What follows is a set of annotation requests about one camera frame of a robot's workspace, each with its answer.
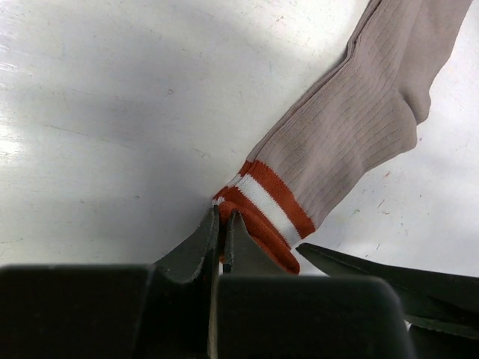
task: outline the ribbed fabric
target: ribbed fabric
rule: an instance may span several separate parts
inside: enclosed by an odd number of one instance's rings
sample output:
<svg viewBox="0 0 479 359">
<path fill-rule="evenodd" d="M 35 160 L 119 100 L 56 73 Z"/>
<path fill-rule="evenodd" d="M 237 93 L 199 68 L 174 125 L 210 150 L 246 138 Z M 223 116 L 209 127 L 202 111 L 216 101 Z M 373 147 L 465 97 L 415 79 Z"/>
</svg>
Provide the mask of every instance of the ribbed fabric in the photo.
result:
<svg viewBox="0 0 479 359">
<path fill-rule="evenodd" d="M 239 210 L 278 264 L 299 272 L 291 245 L 313 233 L 371 168 L 411 150 L 429 89 L 472 0 L 371 0 L 342 63 L 314 84 L 216 196 Z"/>
</svg>

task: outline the sock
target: sock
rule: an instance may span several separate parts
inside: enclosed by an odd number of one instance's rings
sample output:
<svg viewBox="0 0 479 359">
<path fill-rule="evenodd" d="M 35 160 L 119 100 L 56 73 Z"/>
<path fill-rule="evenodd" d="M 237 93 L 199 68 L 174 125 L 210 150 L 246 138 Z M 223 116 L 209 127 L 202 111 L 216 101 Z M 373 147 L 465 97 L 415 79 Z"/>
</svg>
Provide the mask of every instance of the sock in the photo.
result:
<svg viewBox="0 0 479 359">
<path fill-rule="evenodd" d="M 254 240 L 292 273 L 290 249 L 362 175 L 411 150 L 429 89 L 472 0 L 371 0 L 345 59 L 315 83 L 213 200 L 242 213 Z"/>
</svg>

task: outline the gray fabric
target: gray fabric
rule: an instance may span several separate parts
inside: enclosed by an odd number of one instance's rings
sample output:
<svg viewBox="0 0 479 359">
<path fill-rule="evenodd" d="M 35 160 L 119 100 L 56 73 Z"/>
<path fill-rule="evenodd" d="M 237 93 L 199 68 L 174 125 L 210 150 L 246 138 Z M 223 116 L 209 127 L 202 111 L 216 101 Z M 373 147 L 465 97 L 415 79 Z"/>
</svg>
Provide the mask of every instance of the gray fabric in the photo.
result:
<svg viewBox="0 0 479 359">
<path fill-rule="evenodd" d="M 430 86 L 472 0 L 372 0 L 342 63 L 248 156 L 266 163 L 318 228 L 371 168 L 411 150 Z"/>
</svg>

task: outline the striped sock cuff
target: striped sock cuff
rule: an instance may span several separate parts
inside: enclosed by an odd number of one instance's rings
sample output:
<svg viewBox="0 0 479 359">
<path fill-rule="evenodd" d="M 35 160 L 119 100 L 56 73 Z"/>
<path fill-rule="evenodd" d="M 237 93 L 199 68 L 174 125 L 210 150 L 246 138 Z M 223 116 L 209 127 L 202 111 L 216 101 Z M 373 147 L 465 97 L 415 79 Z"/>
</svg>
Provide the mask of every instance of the striped sock cuff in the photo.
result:
<svg viewBox="0 0 479 359">
<path fill-rule="evenodd" d="M 291 190 L 264 163 L 246 162 L 214 197 L 223 224 L 232 211 L 241 212 L 249 234 L 279 265 L 293 273 L 299 264 L 290 249 L 315 231 L 312 220 Z"/>
</svg>

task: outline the white table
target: white table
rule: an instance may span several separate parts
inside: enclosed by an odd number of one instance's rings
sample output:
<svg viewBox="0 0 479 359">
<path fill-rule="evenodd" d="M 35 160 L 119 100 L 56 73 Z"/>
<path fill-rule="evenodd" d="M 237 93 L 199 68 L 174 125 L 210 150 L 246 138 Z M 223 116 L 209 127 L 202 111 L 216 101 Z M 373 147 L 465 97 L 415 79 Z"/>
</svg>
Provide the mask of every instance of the white table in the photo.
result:
<svg viewBox="0 0 479 359">
<path fill-rule="evenodd" d="M 341 58 L 366 4 L 0 0 L 0 264 L 160 258 Z M 308 240 L 479 275 L 478 24 L 475 1 L 418 147 Z"/>
</svg>

